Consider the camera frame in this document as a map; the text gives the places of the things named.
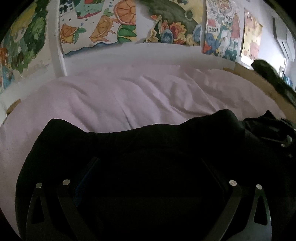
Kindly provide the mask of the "anime characters green painting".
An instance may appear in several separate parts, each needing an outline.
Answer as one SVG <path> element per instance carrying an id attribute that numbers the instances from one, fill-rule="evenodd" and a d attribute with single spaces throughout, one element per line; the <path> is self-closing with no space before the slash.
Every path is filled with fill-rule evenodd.
<path id="1" fill-rule="evenodd" d="M 1 42 L 1 92 L 52 63 L 48 37 L 49 1 L 34 1 Z"/>

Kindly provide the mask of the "white wall pipe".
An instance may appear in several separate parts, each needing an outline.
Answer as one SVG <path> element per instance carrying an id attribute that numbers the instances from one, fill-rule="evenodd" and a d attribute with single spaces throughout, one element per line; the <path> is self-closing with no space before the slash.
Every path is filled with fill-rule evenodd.
<path id="1" fill-rule="evenodd" d="M 59 35 L 59 3 L 49 1 L 47 29 L 53 70 L 56 77 L 63 77 L 67 76 L 67 69 Z"/>

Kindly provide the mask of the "wooden bed frame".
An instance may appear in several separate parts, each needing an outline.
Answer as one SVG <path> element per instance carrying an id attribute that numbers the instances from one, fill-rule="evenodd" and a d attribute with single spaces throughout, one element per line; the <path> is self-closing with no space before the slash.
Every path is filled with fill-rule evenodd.
<path id="1" fill-rule="evenodd" d="M 276 91 L 276 89 L 262 76 L 257 74 L 253 70 L 249 70 L 242 65 L 235 63 L 234 69 L 223 67 L 223 70 L 238 75 L 252 84 L 256 85 L 260 88 L 267 96 L 272 98 L 280 110 L 285 114 L 286 119 L 295 123 L 295 107 L 280 93 Z"/>

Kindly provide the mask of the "black garment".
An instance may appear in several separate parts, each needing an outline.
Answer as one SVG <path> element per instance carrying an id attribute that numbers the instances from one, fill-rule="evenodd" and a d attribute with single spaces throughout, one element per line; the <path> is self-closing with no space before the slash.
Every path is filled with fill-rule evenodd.
<path id="1" fill-rule="evenodd" d="M 230 180 L 261 185 L 272 240 L 295 240 L 295 124 L 223 109 L 179 125 L 85 132 L 52 119 L 16 183 L 16 221 L 42 184 L 76 182 L 74 240 L 215 240 Z"/>

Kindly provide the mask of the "2024 dragon painting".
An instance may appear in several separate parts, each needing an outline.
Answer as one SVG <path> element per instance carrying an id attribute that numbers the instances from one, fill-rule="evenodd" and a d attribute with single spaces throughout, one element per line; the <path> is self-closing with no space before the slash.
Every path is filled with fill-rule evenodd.
<path id="1" fill-rule="evenodd" d="M 203 53 L 234 62 L 240 40 L 239 7 L 228 0 L 206 1 Z"/>

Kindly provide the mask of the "dark green garment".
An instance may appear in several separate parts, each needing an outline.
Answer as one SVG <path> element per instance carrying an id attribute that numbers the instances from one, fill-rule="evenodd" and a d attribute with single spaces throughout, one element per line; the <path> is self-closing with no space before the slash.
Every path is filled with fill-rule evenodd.
<path id="1" fill-rule="evenodd" d="M 280 78 L 273 66 L 267 63 L 265 60 L 256 59 L 252 62 L 251 67 L 257 74 L 268 81 L 275 88 L 275 90 L 287 101 L 289 101 L 295 108 L 295 91 L 290 86 L 288 86 L 282 78 Z"/>

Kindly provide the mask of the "yellow pig painting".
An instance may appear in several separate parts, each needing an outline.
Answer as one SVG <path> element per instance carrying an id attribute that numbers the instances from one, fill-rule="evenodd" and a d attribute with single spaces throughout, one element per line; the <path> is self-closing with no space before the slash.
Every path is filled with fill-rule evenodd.
<path id="1" fill-rule="evenodd" d="M 241 61 L 246 65 L 257 59 L 262 36 L 262 24 L 247 9 L 244 10 L 244 37 Z"/>

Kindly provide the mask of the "pink duvet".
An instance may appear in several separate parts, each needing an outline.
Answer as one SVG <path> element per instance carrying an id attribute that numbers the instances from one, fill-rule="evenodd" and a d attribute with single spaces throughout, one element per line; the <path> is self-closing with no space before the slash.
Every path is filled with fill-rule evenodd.
<path id="1" fill-rule="evenodd" d="M 284 112 L 259 87 L 233 73 L 178 65 L 104 67 L 43 84 L 1 126 L 1 210 L 14 231 L 16 181 L 49 120 L 86 132 L 115 132 L 229 109 L 240 120 Z"/>

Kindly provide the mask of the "orange slices drink painting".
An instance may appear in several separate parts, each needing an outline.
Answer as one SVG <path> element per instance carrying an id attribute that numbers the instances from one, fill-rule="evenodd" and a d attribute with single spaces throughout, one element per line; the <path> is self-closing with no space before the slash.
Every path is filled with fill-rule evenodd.
<path id="1" fill-rule="evenodd" d="M 136 19 L 135 1 L 60 1 L 63 53 L 136 41 Z"/>

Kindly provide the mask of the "white air conditioner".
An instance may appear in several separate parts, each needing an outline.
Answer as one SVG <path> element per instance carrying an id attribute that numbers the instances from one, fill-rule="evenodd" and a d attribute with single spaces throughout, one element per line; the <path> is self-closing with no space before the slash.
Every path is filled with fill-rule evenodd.
<path id="1" fill-rule="evenodd" d="M 273 18 L 273 32 L 284 56 L 288 61 L 295 60 L 295 45 L 292 34 L 281 19 Z"/>

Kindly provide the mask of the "green hill flowers painting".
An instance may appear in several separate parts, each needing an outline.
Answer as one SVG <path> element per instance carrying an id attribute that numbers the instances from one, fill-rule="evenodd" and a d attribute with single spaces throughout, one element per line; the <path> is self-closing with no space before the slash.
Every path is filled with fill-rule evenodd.
<path id="1" fill-rule="evenodd" d="M 154 20 L 146 43 L 165 43 L 200 46 L 204 2 L 192 1 L 140 1 Z"/>

